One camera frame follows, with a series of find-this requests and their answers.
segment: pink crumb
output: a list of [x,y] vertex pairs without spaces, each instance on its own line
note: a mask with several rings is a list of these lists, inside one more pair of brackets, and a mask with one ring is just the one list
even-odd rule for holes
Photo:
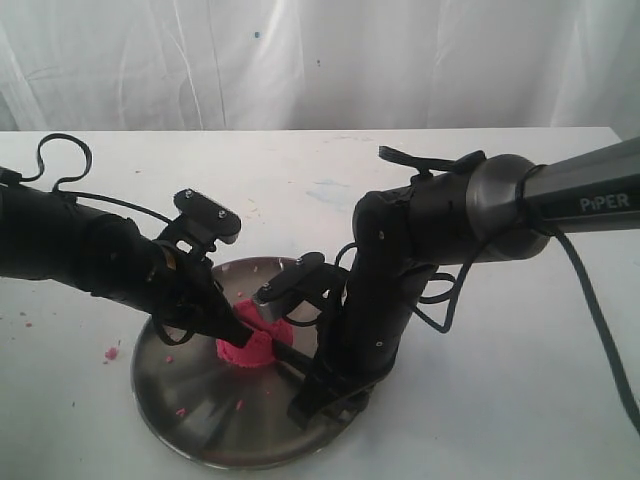
[[104,352],[104,358],[107,360],[115,360],[118,356],[118,349],[116,347],[111,347],[109,350]]
[[243,348],[238,348],[224,340],[216,340],[218,357],[232,365],[246,368],[263,367],[276,361],[273,355],[272,339],[287,345],[293,344],[293,328],[280,319],[268,323],[262,319],[258,308],[251,299],[238,302],[233,311],[239,320],[254,329],[253,335]]

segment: robotic arm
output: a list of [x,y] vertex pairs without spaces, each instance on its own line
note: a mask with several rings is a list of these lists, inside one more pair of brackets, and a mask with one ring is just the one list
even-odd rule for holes
[[[88,147],[63,134],[40,142],[41,173],[40,147],[53,138],[75,141],[83,149],[86,175]],[[322,254],[308,253],[254,296],[266,319],[292,321],[288,314],[303,301],[321,311],[312,322],[318,333],[313,359],[274,340],[276,357],[304,375],[288,412],[301,427],[320,413],[339,417],[345,409],[366,407],[374,385],[393,368],[414,313],[446,333],[474,262],[533,257],[550,236],[566,240],[563,232],[640,227],[640,138],[550,166],[536,166],[517,155],[486,158],[481,151],[455,162],[411,157],[388,147],[381,147],[380,156],[418,173],[406,187],[369,192],[358,202],[351,271],[339,266],[341,254],[328,264]],[[432,170],[445,173],[434,176]],[[44,193],[24,186],[31,179],[0,169],[0,275],[53,279],[148,312],[167,343],[200,333],[244,346],[252,331],[233,316],[206,257],[216,240],[235,240],[239,218],[183,190],[174,199],[181,212],[177,219],[155,214],[169,225],[152,241],[131,220],[77,203],[77,198],[106,197],[59,190],[60,183],[79,178],[61,179],[51,193]],[[191,250],[180,250],[179,241]],[[462,265],[452,289],[422,297],[427,282],[453,280],[437,272],[452,264]],[[443,324],[418,307],[446,300]],[[187,334],[175,342],[163,325]],[[616,358],[609,358],[612,367]],[[627,412],[635,407],[637,415],[632,395],[631,401],[633,406],[625,404]]]

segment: white table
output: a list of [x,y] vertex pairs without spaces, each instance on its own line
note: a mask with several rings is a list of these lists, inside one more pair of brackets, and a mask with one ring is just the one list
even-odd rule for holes
[[[355,202],[413,174],[377,159],[379,144],[416,155],[457,158],[484,149],[549,163],[617,141],[608,128],[77,135],[92,147],[94,169],[76,189],[173,215],[173,194],[193,187],[240,214],[240,239],[220,248],[217,263],[309,250],[332,257],[352,238]],[[34,172],[42,136],[0,134],[0,164]],[[81,168],[74,148],[45,147],[39,188]],[[160,231],[155,220],[131,215],[149,236]],[[572,238],[640,392],[640,233]],[[129,383],[144,314],[52,282],[2,279],[0,315],[1,478],[253,475],[191,463],[147,429]],[[104,351],[118,341],[120,356],[103,365]],[[525,262],[475,266],[449,335],[412,320],[392,375],[351,428],[319,454],[259,475],[635,480],[640,440],[575,274],[552,241]]]

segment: stainless steel plate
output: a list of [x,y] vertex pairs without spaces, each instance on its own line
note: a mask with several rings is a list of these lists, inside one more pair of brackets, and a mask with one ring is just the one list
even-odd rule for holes
[[[230,303],[252,295],[291,259],[247,258],[214,268]],[[295,312],[311,320],[313,307]],[[294,347],[313,356],[314,328],[294,328]],[[173,361],[167,363],[167,357]],[[142,417],[166,445],[185,457],[221,468],[269,468],[318,451],[351,423],[318,418],[306,430],[287,407],[301,377],[283,364],[246,369],[220,360],[215,340],[195,335],[169,347],[147,322],[131,366],[133,392]],[[176,412],[184,408],[184,415]]]

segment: white curtain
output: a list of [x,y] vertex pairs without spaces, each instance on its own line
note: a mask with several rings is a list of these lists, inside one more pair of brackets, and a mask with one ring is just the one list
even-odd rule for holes
[[0,129],[612,126],[638,0],[0,0]]

